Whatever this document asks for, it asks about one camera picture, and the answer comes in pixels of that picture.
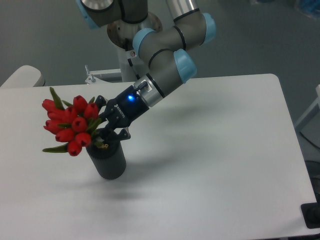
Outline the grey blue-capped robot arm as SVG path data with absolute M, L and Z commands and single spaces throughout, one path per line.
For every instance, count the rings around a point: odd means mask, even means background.
M 77 6 L 92 29 L 116 25 L 114 44 L 134 52 L 148 68 L 117 97 L 96 101 L 106 123 L 97 137 L 106 143 L 126 140 L 134 120 L 195 76 L 188 50 L 211 41 L 216 23 L 194 0 L 167 1 L 174 22 L 167 30 L 154 25 L 146 0 L 79 0 Z

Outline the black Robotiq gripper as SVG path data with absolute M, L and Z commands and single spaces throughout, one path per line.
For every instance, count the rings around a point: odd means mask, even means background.
M 95 102 L 97 108 L 102 111 L 102 119 L 108 121 L 105 128 L 99 132 L 99 136 L 105 143 L 120 142 L 131 138 L 130 124 L 149 110 L 149 107 L 132 85 L 113 99 L 106 99 L 98 95 Z M 119 133 L 114 130 L 122 128 Z

